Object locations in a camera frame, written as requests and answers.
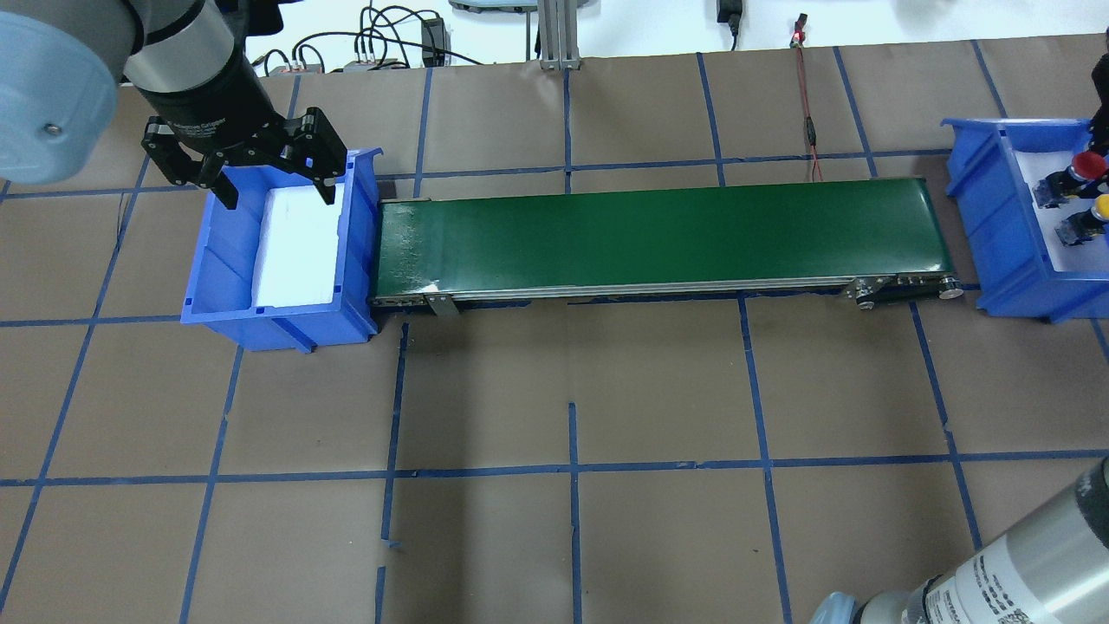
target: white background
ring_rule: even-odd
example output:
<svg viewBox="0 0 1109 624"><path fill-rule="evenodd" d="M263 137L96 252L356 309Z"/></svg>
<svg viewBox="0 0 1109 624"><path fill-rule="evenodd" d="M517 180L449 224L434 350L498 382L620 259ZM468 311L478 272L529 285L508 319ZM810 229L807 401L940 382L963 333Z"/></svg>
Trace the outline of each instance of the white background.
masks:
<svg viewBox="0 0 1109 624"><path fill-rule="evenodd" d="M374 2L376 8L389 3ZM447 0L395 3L436 9L446 19L451 49L485 63L520 62L531 48L525 41L523 16L470 13L452 9ZM247 55L254 59L272 48L288 52L314 32L357 30L358 11L365 4L365 0L283 4L285 30L247 41ZM808 13L811 47L1091 33L1109 25L1109 0L745 0L745 7L742 50L787 47L801 12ZM731 45L726 24L716 23L715 0L589 0L579 10L578 24L582 57L711 52ZM398 30L401 39L420 41L415 20ZM324 53L328 71L354 60L350 37L312 43ZM418 55L418 50L410 49L410 54Z"/></svg>

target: green conveyor belt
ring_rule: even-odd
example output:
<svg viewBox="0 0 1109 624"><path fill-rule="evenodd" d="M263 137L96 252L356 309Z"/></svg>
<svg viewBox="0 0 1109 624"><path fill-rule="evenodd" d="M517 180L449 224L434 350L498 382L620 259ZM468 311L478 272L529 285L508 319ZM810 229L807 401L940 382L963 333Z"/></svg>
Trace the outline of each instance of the green conveyor belt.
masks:
<svg viewBox="0 0 1109 624"><path fill-rule="evenodd" d="M924 180L383 205L375 299L690 291L949 273Z"/></svg>

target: blue plastic bin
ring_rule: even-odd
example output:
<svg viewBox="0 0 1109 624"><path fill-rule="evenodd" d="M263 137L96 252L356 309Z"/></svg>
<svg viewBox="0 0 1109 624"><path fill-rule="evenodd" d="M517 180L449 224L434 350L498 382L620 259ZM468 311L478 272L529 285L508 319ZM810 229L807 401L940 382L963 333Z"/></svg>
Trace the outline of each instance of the blue plastic bin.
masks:
<svg viewBox="0 0 1109 624"><path fill-rule="evenodd" d="M994 317L1109 318L1109 272L1056 270L1015 151L1078 153L1085 119L945 119L955 129L947 194L958 201L981 283L978 307ZM1061 221L1074 208L1056 209ZM1107 244L1105 236L1086 244Z"/></svg>
<svg viewBox="0 0 1109 624"><path fill-rule="evenodd" d="M346 192L338 221L335 295L317 305L253 307L251 293L266 193L308 181L271 166L226 167L238 188L238 207L227 209L208 194L181 323L206 326L250 351L309 354L317 346L366 342L376 335L368 297L381 222L374 177L374 156L379 153L380 147L347 154L346 174L339 180Z"/></svg>

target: bottle with yellow cap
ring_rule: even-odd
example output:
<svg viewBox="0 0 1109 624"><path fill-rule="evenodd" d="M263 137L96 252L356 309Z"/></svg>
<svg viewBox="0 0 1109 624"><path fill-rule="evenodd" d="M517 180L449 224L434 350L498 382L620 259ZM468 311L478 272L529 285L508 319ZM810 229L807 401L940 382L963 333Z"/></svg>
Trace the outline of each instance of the bottle with yellow cap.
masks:
<svg viewBox="0 0 1109 624"><path fill-rule="evenodd" d="M1068 246L1080 245L1106 233L1109 224L1109 194L1099 195L1093 206L1076 212L1055 226L1059 239Z"/></svg>

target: tiled floor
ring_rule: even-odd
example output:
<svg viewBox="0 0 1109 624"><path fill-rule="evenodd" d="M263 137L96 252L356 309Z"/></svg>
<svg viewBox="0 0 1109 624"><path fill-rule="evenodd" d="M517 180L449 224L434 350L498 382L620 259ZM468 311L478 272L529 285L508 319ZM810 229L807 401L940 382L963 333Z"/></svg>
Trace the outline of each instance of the tiled floor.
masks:
<svg viewBox="0 0 1109 624"><path fill-rule="evenodd" d="M825 176L927 176L973 283L939 121L1092 112L1099 42L811 50ZM267 89L383 144L398 196L803 182L791 61ZM4 624L793 624L959 563L1109 454L1109 323L974 291L532 301L243 354L176 324L202 195L142 173L134 95L81 177L0 187Z"/></svg>

